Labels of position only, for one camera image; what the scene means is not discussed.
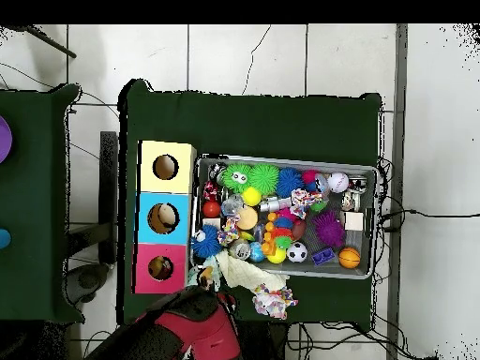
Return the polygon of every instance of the basketball ball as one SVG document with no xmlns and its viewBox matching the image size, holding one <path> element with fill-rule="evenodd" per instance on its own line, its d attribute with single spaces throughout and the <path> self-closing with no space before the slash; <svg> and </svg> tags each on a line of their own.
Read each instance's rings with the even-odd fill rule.
<svg viewBox="0 0 480 360">
<path fill-rule="evenodd" d="M 360 254 L 351 247 L 345 247 L 338 254 L 340 265 L 345 268 L 353 269 L 360 263 Z"/>
</svg>

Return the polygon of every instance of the blue object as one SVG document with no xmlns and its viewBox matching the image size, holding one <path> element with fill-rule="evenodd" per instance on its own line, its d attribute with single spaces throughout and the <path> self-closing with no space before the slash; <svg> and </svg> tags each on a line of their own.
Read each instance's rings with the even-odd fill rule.
<svg viewBox="0 0 480 360">
<path fill-rule="evenodd" d="M 203 225 L 202 231 L 205 233 L 205 238 L 202 241 L 199 242 L 195 237 L 191 238 L 193 252 L 200 258 L 208 258 L 219 254 L 221 245 L 217 239 L 217 228 L 212 225 Z"/>
<path fill-rule="evenodd" d="M 293 228 L 293 221 L 291 219 L 288 219 L 288 218 L 285 218 L 285 217 L 280 217 L 280 218 L 277 218 L 274 221 L 274 225 L 277 228 L 291 229 L 291 228 Z"/>
<path fill-rule="evenodd" d="M 277 195 L 280 198 L 289 198 L 293 190 L 303 187 L 302 174 L 296 169 L 287 167 L 278 173 Z"/>
<path fill-rule="evenodd" d="M 10 242 L 10 233 L 5 229 L 0 229 L 0 249 L 8 247 Z"/>
<path fill-rule="evenodd" d="M 315 266 L 326 263 L 335 258 L 334 250 L 330 247 L 323 249 L 311 256 L 311 259 L 315 262 Z"/>
<path fill-rule="evenodd" d="M 262 245 L 259 242 L 250 243 L 250 257 L 255 263 L 259 263 L 265 259 L 262 251 Z"/>
</svg>

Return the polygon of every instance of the small purple block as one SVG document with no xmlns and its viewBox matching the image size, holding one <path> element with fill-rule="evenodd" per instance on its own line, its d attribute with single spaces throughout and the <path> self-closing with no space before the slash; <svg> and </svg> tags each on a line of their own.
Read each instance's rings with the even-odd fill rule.
<svg viewBox="0 0 480 360">
<path fill-rule="evenodd" d="M 312 254 L 311 258 L 315 262 L 315 266 L 318 266 L 322 263 L 333 260 L 335 258 L 335 253 L 333 249 L 328 247 L 324 248 L 322 251 Z"/>
</svg>

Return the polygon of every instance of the yellow ball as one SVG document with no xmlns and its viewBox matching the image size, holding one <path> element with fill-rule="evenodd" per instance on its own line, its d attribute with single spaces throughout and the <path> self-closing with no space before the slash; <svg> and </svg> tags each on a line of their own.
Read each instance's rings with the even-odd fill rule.
<svg viewBox="0 0 480 360">
<path fill-rule="evenodd" d="M 248 187 L 243 193 L 242 197 L 246 205 L 250 207 L 257 205 L 262 199 L 262 194 L 255 187 Z"/>
<path fill-rule="evenodd" d="M 287 258 L 287 250 L 277 247 L 277 249 L 275 250 L 275 254 L 267 255 L 266 258 L 268 261 L 270 261 L 270 263 L 282 263 L 285 258 Z"/>
</svg>

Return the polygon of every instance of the dark green tablecloth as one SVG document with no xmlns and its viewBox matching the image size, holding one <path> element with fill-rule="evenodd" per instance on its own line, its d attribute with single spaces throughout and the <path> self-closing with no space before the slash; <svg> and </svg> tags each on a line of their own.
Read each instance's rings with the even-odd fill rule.
<svg viewBox="0 0 480 360">
<path fill-rule="evenodd" d="M 142 80 L 131 81 L 119 97 L 121 131 L 127 133 L 126 241 L 133 241 L 138 140 L 190 143 L 199 154 L 375 166 L 380 106 L 378 94 L 230 97 L 156 93 Z M 158 297 L 131 293 L 132 245 L 125 249 L 124 303 L 119 304 L 130 322 Z M 351 321 L 368 329 L 371 279 L 291 277 L 287 284 L 299 300 L 288 309 L 289 322 Z M 272 320 L 255 312 L 251 292 L 241 287 L 232 292 L 239 301 L 238 319 Z"/>
<path fill-rule="evenodd" d="M 0 319 L 78 322 L 62 293 L 66 258 L 66 109 L 79 86 L 49 93 L 0 91 L 12 150 L 0 163 Z"/>
</svg>

